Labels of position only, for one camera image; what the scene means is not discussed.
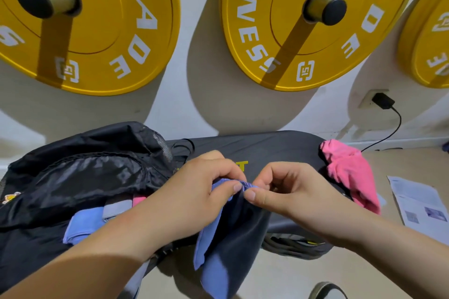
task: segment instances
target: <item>black rubber cap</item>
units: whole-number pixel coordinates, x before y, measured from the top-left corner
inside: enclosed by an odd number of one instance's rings
[[[341,22],[348,9],[344,0],[333,0],[323,10],[323,23],[332,26]]]
[[[29,14],[46,19],[53,15],[53,6],[50,0],[18,0],[20,5]]]

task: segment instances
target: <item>baseboard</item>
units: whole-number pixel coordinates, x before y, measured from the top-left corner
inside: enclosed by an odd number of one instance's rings
[[[348,146],[357,149],[364,149],[377,141],[363,142],[346,142]],[[449,137],[431,137],[431,138],[406,138],[402,140],[386,140],[376,144],[366,151],[385,150],[393,148],[412,149],[412,148],[429,148],[441,147],[444,143],[449,142]]]

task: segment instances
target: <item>printed logo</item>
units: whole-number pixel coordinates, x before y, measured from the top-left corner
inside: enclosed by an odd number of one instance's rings
[[[306,66],[306,62],[301,62],[298,64],[298,73],[296,74],[296,81],[302,82],[303,78],[306,78],[306,81],[310,81],[313,77],[313,69],[315,68],[315,61],[309,60]]]
[[[65,59],[62,57],[55,57],[56,74],[62,80],[66,80],[66,75],[70,76],[72,83],[78,83],[80,81],[80,71],[78,63],[74,60],[69,60],[69,64],[65,63]]]

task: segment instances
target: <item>pink cloth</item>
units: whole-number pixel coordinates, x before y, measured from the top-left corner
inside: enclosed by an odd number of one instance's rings
[[[145,199],[146,199],[146,196],[134,195],[132,198],[132,206],[133,207],[137,206],[139,203],[141,203]]]
[[[380,214],[373,171],[360,150],[337,140],[324,141],[320,148],[329,162],[329,176],[343,183],[359,206]]]

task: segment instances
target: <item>floor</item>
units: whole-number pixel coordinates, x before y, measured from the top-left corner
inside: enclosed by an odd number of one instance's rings
[[[387,201],[382,215],[402,224],[387,175],[435,187],[449,206],[446,171],[449,154],[439,148],[385,150],[364,153],[371,164],[379,194]],[[192,249],[178,251],[142,282],[138,299],[207,299],[192,265]],[[356,254],[334,247],[318,260],[305,261],[261,250],[233,299],[307,299],[317,282],[332,281],[352,298],[410,298]]]

